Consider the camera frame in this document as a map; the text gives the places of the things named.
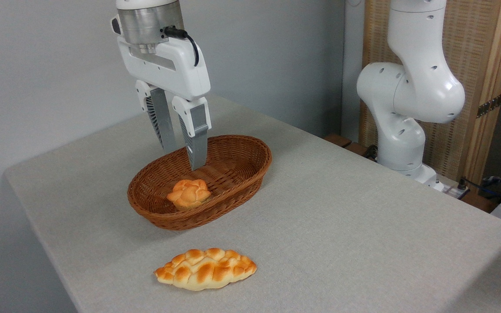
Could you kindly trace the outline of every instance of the white wall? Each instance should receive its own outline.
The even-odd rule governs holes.
[[[214,93],[316,135],[339,131],[342,1],[181,8]],[[0,0],[0,312],[74,311],[2,172],[140,112],[113,15],[113,0]]]

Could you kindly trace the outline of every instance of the braided bread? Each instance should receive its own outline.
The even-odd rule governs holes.
[[[256,272],[248,257],[233,250],[197,249],[179,254],[154,274],[157,281],[193,291],[217,289],[244,280]]]

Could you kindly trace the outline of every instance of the metal hinge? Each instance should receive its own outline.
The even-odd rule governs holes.
[[[486,113],[489,113],[493,109],[496,109],[501,105],[501,95],[498,97],[495,97],[494,99],[483,103],[482,105],[479,106],[479,111],[477,112],[477,118],[485,115]]]

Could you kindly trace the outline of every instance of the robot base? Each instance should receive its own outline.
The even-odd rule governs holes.
[[[396,172],[404,176],[410,177],[416,180],[417,182],[425,184],[426,186],[432,187],[435,190],[438,190],[439,192],[442,192],[444,190],[444,184],[440,183],[440,181],[438,180],[438,175],[436,174],[436,171],[424,164],[421,164],[421,166],[419,166],[416,169],[396,170]]]

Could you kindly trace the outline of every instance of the bread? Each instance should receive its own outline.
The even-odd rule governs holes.
[[[167,195],[177,210],[184,211],[201,206],[210,196],[206,182],[203,180],[180,180]]]
[[[256,272],[248,257],[233,250],[211,248],[179,254],[154,274],[157,281],[193,291],[217,289],[244,280]]]

